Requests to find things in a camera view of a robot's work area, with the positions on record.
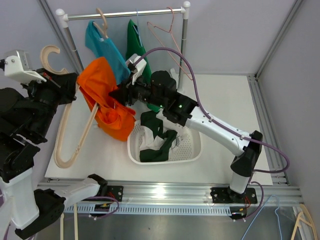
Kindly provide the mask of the orange t shirt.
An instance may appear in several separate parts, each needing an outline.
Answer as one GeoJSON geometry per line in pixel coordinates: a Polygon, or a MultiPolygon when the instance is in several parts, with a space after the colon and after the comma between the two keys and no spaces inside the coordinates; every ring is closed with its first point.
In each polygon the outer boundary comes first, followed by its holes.
{"type": "Polygon", "coordinates": [[[93,60],[78,76],[77,84],[89,109],[98,105],[95,115],[98,127],[116,140],[127,141],[135,125],[136,112],[109,96],[118,87],[106,58],[93,60]]]}

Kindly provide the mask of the bright green t shirt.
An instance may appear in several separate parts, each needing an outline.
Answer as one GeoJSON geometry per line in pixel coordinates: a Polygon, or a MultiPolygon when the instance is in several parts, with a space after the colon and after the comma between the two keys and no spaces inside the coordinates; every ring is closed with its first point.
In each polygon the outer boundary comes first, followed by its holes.
{"type": "MultiPolygon", "coordinates": [[[[146,53],[146,50],[140,38],[138,25],[135,24],[132,19],[129,20],[127,25],[127,45],[126,46],[127,46],[126,54],[125,54],[126,59],[129,59],[133,54],[142,56],[146,53]]],[[[143,76],[144,82],[149,84],[152,72],[151,72],[151,68],[148,60],[145,59],[145,61],[146,61],[146,66],[144,68],[142,76],[143,76]]]]}

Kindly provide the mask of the dark green white t shirt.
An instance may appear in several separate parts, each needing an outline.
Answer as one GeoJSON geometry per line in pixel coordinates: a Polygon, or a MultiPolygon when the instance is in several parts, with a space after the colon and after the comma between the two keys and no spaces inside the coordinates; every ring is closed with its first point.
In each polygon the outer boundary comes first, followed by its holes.
{"type": "Polygon", "coordinates": [[[169,121],[161,112],[147,111],[140,116],[144,134],[139,147],[142,163],[166,162],[187,139],[187,129],[169,121]]]}

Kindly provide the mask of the blue wire hanger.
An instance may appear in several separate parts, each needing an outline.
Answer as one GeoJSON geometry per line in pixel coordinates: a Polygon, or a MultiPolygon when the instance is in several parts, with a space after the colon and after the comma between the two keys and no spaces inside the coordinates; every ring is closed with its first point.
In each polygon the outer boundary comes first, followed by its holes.
{"type": "Polygon", "coordinates": [[[138,9],[136,9],[136,25],[135,25],[135,32],[137,34],[137,38],[138,38],[138,42],[139,42],[139,45],[140,47],[142,48],[144,45],[143,45],[143,42],[142,42],[142,39],[141,39],[141,35],[140,35],[140,28],[139,28],[139,11],[138,9]]]}

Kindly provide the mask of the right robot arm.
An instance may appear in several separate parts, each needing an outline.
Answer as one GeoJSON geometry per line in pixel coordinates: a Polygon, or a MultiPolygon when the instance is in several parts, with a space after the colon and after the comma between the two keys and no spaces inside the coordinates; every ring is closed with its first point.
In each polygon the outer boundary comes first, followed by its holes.
{"type": "Polygon", "coordinates": [[[209,114],[198,99],[179,93],[176,81],[164,70],[152,73],[150,83],[144,83],[141,76],[132,74],[109,96],[123,106],[133,105],[136,101],[155,105],[170,122],[203,133],[223,145],[234,155],[227,196],[235,203],[246,196],[245,190],[262,151],[262,133],[241,131],[209,114]]]}

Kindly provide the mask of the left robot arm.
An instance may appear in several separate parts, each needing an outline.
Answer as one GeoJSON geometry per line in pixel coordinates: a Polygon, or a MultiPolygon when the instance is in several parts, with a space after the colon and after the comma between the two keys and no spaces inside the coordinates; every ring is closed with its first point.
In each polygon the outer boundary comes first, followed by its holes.
{"type": "Polygon", "coordinates": [[[15,234],[25,240],[57,221],[64,210],[82,200],[101,201],[108,183],[97,174],[60,190],[34,189],[34,156],[45,143],[60,105],[76,99],[76,73],[54,74],[37,70],[43,81],[23,84],[27,96],[14,88],[0,91],[0,219],[14,224],[15,234]]]}

